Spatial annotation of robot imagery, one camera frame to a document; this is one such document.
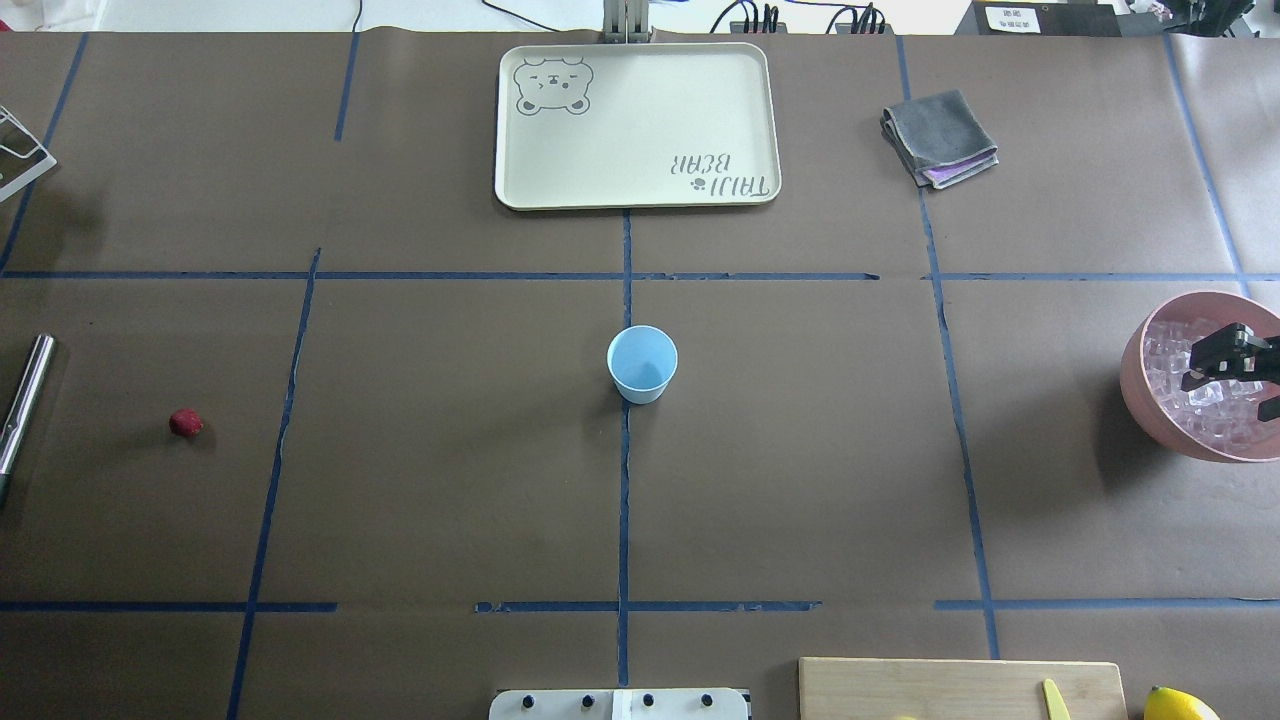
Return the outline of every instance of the red object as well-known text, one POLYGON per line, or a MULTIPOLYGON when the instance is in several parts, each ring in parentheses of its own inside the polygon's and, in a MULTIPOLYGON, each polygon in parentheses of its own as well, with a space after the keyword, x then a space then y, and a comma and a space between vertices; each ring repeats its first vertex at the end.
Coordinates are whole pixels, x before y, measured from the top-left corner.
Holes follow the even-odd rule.
POLYGON ((169 430, 175 436, 196 437, 205 429, 205 421, 189 407, 183 407, 169 415, 169 430))

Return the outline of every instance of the silver tube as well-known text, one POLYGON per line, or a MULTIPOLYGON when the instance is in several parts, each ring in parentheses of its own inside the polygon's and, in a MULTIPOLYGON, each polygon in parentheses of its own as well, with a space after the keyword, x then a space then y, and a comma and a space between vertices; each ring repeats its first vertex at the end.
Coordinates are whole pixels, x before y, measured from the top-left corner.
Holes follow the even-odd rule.
POLYGON ((31 413, 36 409, 36 400, 40 397, 40 388, 45 384, 45 372, 54 357, 54 336, 41 333, 36 336, 36 342, 31 346, 31 355, 27 356, 27 369, 22 373, 22 383, 9 406, 9 418, 4 421, 4 430, 0 432, 0 507, 9 496, 9 474, 13 464, 18 459, 18 448, 22 446, 22 436, 27 432, 27 423, 31 413))

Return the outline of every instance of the table surface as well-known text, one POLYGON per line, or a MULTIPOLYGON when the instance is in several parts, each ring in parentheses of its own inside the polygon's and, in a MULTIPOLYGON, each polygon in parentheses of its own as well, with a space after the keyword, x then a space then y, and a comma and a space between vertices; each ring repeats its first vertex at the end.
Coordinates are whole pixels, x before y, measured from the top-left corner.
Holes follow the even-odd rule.
POLYGON ((801 656, 1111 661, 1134 716, 1267 716, 1277 469, 1164 450, 1117 375, 1174 295, 1280 307, 1280 46, 762 37, 776 201, 506 209, 498 59, 594 40, 0 36, 60 160, 0 204, 4 386, 60 340, 0 514, 5 717, 728 685, 772 720, 801 656), (1001 163, 918 192, 877 119, 952 87, 1001 163), (649 406, 604 369, 631 323, 680 347, 649 406))

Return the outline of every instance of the yellow lemon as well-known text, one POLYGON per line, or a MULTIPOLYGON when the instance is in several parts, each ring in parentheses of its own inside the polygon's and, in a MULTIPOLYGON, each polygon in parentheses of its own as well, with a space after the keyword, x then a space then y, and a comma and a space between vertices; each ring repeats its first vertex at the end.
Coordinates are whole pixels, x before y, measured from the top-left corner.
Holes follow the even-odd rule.
POLYGON ((1156 685, 1147 696, 1142 720, 1221 720, 1217 712, 1196 696, 1156 685))

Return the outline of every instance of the white mounting plate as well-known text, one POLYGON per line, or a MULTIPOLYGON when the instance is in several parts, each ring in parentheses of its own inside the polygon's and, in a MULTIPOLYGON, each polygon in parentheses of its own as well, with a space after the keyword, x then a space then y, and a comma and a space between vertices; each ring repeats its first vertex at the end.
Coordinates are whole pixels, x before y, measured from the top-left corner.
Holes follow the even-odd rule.
POLYGON ((544 45, 498 70, 494 192, 516 210, 759 205, 782 170, 746 42, 544 45))
POLYGON ((751 706, 731 688, 663 688, 609 691, 503 691, 489 705, 489 720, 749 720, 751 706), (645 694, 653 705, 645 705, 645 694), (703 705, 703 696, 712 705, 703 705), (524 700, 534 700, 525 707, 524 700), (591 696, 594 703, 582 706, 591 696))

